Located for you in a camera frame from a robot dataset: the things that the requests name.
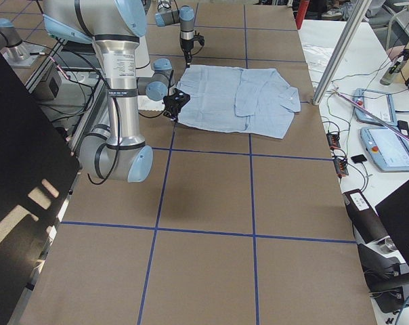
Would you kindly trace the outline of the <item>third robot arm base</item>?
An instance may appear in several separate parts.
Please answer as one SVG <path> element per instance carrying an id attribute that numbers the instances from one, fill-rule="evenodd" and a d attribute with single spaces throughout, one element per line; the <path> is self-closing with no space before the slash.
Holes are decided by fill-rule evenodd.
<path id="1" fill-rule="evenodd" d="M 12 68 L 30 68 L 37 59 L 30 54 L 15 26 L 6 18 L 0 18 L 0 51 L 3 49 L 3 57 Z"/>

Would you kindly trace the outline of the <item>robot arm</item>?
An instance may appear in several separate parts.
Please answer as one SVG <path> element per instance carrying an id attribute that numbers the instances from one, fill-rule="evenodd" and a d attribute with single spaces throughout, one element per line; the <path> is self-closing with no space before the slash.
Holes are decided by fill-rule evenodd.
<path id="1" fill-rule="evenodd" d="M 188 5 L 178 7 L 175 4 L 173 9 L 171 1 L 157 1 L 157 9 L 154 15 L 156 25 L 164 27 L 179 24 L 179 42 L 186 62 L 186 68 L 189 68 L 192 63 L 192 50 L 196 36 L 194 32 L 194 18 L 194 10 Z"/>
<path id="2" fill-rule="evenodd" d="M 152 75 L 137 75 L 147 59 L 147 20 L 141 1 L 45 1 L 43 18 L 55 37 L 92 45 L 107 89 L 107 125 L 97 124 L 81 144 L 79 160 L 88 177 L 142 182 L 150 173 L 152 148 L 139 130 L 138 97 L 163 101 L 163 114 L 177 120 L 190 95 L 177 89 L 171 63 L 159 60 Z"/>

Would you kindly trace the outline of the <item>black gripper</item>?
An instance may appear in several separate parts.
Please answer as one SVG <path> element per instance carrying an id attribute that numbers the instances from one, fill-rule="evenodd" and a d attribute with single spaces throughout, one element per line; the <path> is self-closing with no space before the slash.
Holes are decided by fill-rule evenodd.
<path id="1" fill-rule="evenodd" d="M 190 101 L 190 95 L 177 88 L 174 89 L 172 95 L 166 95 L 163 98 L 164 110 L 163 115 L 172 122 L 177 123 L 179 121 L 178 115 L 181 109 Z"/>
<path id="2" fill-rule="evenodd" d="M 190 67 L 192 50 L 194 48 L 194 31 L 180 31 L 179 34 L 181 50 L 186 59 L 186 67 Z"/>

